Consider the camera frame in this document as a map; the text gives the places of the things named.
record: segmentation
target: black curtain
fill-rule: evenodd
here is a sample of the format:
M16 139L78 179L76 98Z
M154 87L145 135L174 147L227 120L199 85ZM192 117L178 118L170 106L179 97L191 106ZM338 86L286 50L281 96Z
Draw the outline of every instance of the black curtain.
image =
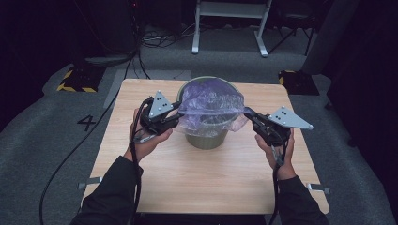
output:
M398 218L398 3L361 0L323 74L328 97Z

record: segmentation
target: black floor mat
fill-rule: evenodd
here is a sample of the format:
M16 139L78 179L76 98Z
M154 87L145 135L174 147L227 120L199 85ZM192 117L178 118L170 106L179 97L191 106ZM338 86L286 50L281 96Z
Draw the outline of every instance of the black floor mat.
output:
M279 83L289 95L319 96L313 78L302 71L283 70L279 72Z

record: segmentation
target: metal bracket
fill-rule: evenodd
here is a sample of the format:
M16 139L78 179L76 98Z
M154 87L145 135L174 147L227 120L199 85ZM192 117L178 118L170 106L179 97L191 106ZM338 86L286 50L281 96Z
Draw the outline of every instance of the metal bracket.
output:
M275 124L278 124L285 128L302 128L302 129L313 129L314 126L301 119L294 112L288 110L282 106L278 111L274 112L268 117L268 119Z
M323 185L319 184L307 183L307 189L314 191L323 191L325 194L330 194L330 189L328 187L324 187Z
M84 189L87 185L99 184L102 181L102 176L88 178L85 182L77 184L77 189Z
M152 108L149 112L149 118L154 118L160 114L170 112L173 109L173 104L161 93L159 90L154 97Z

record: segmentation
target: person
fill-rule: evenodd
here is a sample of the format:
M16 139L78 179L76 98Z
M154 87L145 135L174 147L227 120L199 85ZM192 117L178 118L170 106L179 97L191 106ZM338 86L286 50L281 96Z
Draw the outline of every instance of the person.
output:
M93 193L84 198L81 212L74 217L70 224L128 224L132 216L133 198L137 184L132 162L134 160L139 162L149 155L159 143L166 141L172 133L173 131L169 129L148 142L136 144L137 158L132 157L130 148L128 147L124 156L118 157L115 160ZM276 162L271 148L267 146L266 142L258 134L254 138L260 149L265 152L269 166L274 168ZM280 189L278 209L281 222L283 225L329 224L327 217L320 211L317 202L295 173L291 161L294 142L294 132L292 129L288 140L284 165L278 170L277 174ZM138 225L266 224L264 216L261 215L149 215L138 217L135 221Z

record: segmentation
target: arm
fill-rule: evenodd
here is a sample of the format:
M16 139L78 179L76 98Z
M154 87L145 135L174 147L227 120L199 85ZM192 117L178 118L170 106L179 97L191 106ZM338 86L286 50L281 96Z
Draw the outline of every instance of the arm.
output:
M329 224L318 203L298 176L278 182L279 213L282 224Z
M269 166L275 168L276 162L272 149L260 135L255 135L258 146L266 152ZM284 165L278 170L278 184L280 188L278 205L281 221L286 224L329 224L326 216L320 211L318 203L313 199L308 189L301 183L292 165L294 149L294 130L287 142Z
M172 133L173 131L169 129L148 142L135 144L136 160L139 162L149 155L159 143L167 140ZM132 216L133 198L137 185L137 174L133 166L134 160L130 148L128 148L124 156L119 157L112 164L94 192L84 198L82 211L72 220L71 225L127 224Z

